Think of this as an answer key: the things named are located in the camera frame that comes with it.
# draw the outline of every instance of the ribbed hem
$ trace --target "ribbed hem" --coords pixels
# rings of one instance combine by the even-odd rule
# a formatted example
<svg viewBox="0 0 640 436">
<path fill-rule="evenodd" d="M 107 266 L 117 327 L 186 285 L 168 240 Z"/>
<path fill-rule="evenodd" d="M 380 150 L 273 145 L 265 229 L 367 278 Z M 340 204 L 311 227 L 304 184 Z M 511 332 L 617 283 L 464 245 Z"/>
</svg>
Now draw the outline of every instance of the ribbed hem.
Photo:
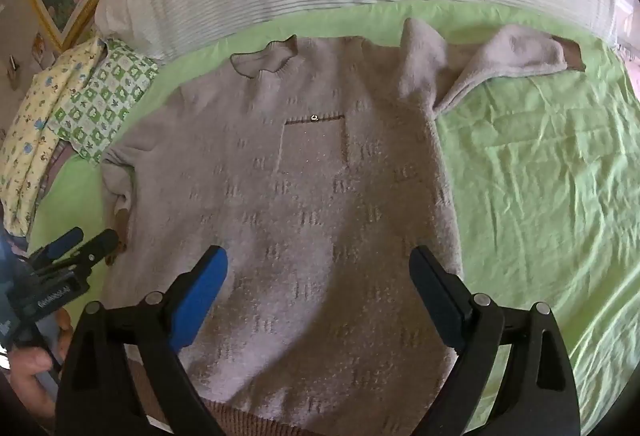
<svg viewBox="0 0 640 436">
<path fill-rule="evenodd" d="M 582 52 L 577 42 L 559 36 L 551 36 L 551 38 L 560 43 L 568 70 L 585 71 L 587 69 L 584 61 L 582 61 Z"/>
<path fill-rule="evenodd" d="M 129 369 L 145 413 L 168 424 L 146 376 L 145 368 L 139 362 L 129 360 Z M 300 427 L 260 418 L 223 403 L 210 402 L 204 398 L 202 403 L 216 419 L 226 436 L 322 436 Z"/>
</svg>

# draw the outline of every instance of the fuzzy knit sweater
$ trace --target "fuzzy knit sweater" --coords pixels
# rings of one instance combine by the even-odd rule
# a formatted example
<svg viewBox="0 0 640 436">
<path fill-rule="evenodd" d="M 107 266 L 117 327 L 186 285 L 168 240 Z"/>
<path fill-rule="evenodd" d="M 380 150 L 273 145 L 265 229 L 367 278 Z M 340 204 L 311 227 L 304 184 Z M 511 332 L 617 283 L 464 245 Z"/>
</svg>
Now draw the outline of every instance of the fuzzy knit sweater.
<svg viewBox="0 0 640 436">
<path fill-rule="evenodd" d="M 180 359 L 222 425 L 410 434 L 454 355 L 409 252 L 462 273 L 434 121 L 492 77 L 567 68 L 583 68 L 578 45 L 537 30 L 456 45 L 414 19 L 399 47 L 293 36 L 231 56 L 106 153 L 108 211 L 129 228 L 105 303 L 164 291 L 220 245 L 228 277 Z"/>
</svg>

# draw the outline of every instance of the yellow patterned blanket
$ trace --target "yellow patterned blanket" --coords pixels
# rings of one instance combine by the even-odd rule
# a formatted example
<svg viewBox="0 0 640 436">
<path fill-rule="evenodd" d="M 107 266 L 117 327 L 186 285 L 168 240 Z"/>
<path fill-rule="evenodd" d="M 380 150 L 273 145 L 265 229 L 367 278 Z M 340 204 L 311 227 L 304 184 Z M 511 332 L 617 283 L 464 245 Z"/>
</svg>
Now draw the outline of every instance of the yellow patterned blanket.
<svg viewBox="0 0 640 436">
<path fill-rule="evenodd" d="M 93 38 L 60 55 L 55 65 L 33 77 L 31 87 L 0 150 L 0 202 L 4 228 L 27 236 L 36 198 L 59 138 L 45 126 L 58 101 L 75 93 L 97 66 L 104 43 Z"/>
</svg>

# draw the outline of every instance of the black clamp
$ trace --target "black clamp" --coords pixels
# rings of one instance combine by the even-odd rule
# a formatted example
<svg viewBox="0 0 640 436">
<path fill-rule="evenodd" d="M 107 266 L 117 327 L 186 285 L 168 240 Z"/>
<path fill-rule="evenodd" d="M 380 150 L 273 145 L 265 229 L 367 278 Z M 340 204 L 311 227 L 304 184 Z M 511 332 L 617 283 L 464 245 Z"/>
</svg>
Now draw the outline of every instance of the black clamp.
<svg viewBox="0 0 640 436">
<path fill-rule="evenodd" d="M 571 363 L 547 304 L 526 311 L 471 295 L 425 246 L 412 251 L 409 272 L 443 342 L 459 355 L 413 436 L 580 435 Z M 484 425 L 465 433 L 502 345 L 511 352 L 494 406 Z"/>
<path fill-rule="evenodd" d="M 56 403 L 56 434 L 166 434 L 144 413 L 123 344 L 135 344 L 174 434 L 224 436 L 184 372 L 177 352 L 191 344 L 226 277 L 226 253 L 212 246 L 191 272 L 163 294 L 135 306 L 105 309 L 90 302 L 65 361 Z"/>
</svg>

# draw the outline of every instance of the patterned pillowcase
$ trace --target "patterned pillowcase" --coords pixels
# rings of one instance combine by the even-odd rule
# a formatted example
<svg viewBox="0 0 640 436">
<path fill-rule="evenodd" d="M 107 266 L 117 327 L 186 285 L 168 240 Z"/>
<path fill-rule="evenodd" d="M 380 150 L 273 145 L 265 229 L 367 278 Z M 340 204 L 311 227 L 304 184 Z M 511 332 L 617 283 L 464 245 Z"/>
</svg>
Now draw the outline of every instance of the patterned pillowcase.
<svg viewBox="0 0 640 436">
<path fill-rule="evenodd" d="M 158 75 L 158 65 L 118 39 L 84 88 L 61 100 L 47 124 L 82 158 L 99 163 L 131 108 Z"/>
</svg>

